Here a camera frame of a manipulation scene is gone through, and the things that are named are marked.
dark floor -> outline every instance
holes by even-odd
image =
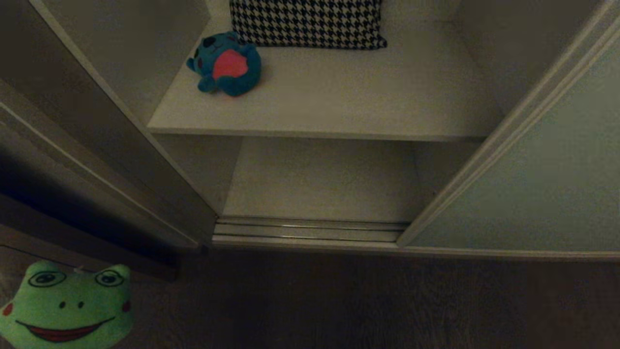
[[[212,251],[118,349],[620,348],[620,265]]]

white shelf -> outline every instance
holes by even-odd
[[[484,138],[503,115],[447,22],[382,28],[377,51],[259,48],[260,84],[199,92],[183,66],[148,127],[155,133],[392,140]],[[204,36],[227,30],[212,24]]]
[[[246,137],[223,216],[411,222],[423,208],[414,147]]]

frog mouth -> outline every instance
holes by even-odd
[[[70,329],[70,330],[43,329],[41,327],[36,327],[33,325],[25,324],[19,320],[15,320],[15,322],[24,326],[25,328],[28,329],[28,331],[30,331],[30,333],[32,333],[38,338],[41,338],[42,340],[46,340],[48,342],[53,342],[53,343],[63,343],[63,342],[69,342],[71,340],[76,340],[76,339],[85,337],[86,335],[89,335],[92,332],[95,332],[95,330],[97,330],[101,325],[105,324],[106,322],[110,322],[114,319],[115,317],[112,317],[105,321],[101,321],[95,325],[79,327],[77,329]]]

stuffed animal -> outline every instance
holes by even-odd
[[[250,91],[260,79],[256,47],[240,46],[235,32],[202,39],[187,66],[202,76],[198,89],[203,92],[219,88],[230,96],[239,96]]]
[[[133,324],[129,268],[64,274],[39,261],[0,308],[0,335],[16,349],[108,349]]]

houndstooth pillow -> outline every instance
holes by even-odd
[[[375,50],[381,0],[231,0],[232,29],[243,43]]]

